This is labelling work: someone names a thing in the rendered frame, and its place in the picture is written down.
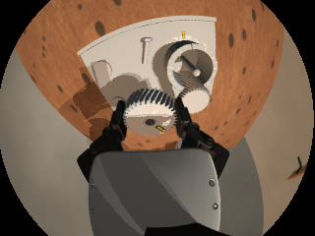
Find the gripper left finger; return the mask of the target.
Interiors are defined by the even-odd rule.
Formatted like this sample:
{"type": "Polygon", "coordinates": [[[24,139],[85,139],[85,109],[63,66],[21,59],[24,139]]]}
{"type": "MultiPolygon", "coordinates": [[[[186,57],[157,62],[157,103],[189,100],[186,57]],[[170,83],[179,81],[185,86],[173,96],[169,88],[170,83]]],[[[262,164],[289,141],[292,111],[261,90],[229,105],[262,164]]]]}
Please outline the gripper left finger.
{"type": "Polygon", "coordinates": [[[87,148],[77,159],[78,165],[88,183],[96,155],[106,151],[123,150],[121,142],[126,139],[127,133],[127,127],[123,121],[124,108],[125,101],[118,100],[116,109],[112,113],[109,127],[105,127],[102,130],[102,135],[92,142],[90,148],[87,148]]]}

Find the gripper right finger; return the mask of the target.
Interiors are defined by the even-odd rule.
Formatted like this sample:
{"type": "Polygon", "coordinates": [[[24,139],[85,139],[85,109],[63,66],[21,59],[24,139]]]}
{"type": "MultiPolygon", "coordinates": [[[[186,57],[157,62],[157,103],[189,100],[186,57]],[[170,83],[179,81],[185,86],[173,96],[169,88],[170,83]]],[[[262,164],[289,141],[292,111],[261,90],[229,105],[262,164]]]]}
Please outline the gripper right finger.
{"type": "Polygon", "coordinates": [[[181,97],[176,97],[174,104],[177,112],[176,133],[183,140],[181,148],[202,148],[206,150],[213,159],[219,179],[228,160],[229,151],[215,143],[211,136],[200,130],[197,123],[192,122],[188,108],[184,107],[181,97]]]}

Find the beige pin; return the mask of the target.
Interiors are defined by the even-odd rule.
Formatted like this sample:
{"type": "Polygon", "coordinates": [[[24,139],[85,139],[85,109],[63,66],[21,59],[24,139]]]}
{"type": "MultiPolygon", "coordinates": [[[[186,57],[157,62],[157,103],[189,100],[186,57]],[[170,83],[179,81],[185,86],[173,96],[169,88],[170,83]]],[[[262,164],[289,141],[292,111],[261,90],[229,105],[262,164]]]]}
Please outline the beige pin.
{"type": "Polygon", "coordinates": [[[143,41],[145,42],[143,64],[147,64],[148,63],[150,42],[153,41],[153,39],[151,37],[143,37],[143,41]]]}

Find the white toothed gear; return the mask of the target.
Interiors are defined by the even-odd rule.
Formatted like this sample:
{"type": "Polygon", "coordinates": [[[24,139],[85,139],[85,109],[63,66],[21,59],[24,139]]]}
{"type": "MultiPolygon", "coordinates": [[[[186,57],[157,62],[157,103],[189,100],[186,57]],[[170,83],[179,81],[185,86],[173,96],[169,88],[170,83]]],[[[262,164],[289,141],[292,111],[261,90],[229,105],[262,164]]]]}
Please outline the white toothed gear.
{"type": "Polygon", "coordinates": [[[123,115],[125,126],[142,135],[160,135],[173,129],[177,112],[171,95],[152,87],[133,92],[126,101],[123,115]]]}

